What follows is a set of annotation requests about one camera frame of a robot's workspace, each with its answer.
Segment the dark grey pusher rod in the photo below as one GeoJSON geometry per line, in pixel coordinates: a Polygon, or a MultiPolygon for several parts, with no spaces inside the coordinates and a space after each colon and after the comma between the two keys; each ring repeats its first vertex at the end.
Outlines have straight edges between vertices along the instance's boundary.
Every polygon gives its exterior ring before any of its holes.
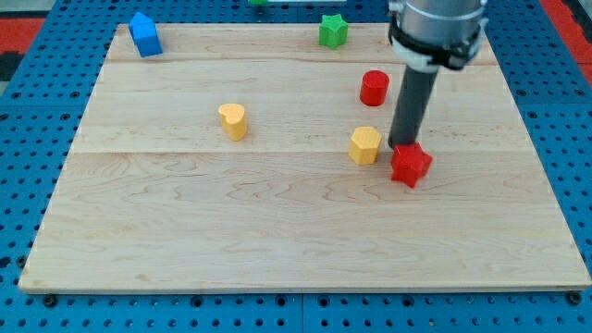
{"type": "Polygon", "coordinates": [[[437,75],[405,68],[388,136],[390,148],[415,143],[437,75]]]}

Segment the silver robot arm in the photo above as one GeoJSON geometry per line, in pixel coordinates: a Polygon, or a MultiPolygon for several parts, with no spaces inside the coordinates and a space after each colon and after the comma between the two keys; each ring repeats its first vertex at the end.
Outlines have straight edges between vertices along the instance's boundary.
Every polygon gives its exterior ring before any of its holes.
{"type": "Polygon", "coordinates": [[[440,68],[461,70],[485,37],[487,0],[390,0],[388,39],[406,64],[388,145],[410,145],[419,135],[440,68]]]}

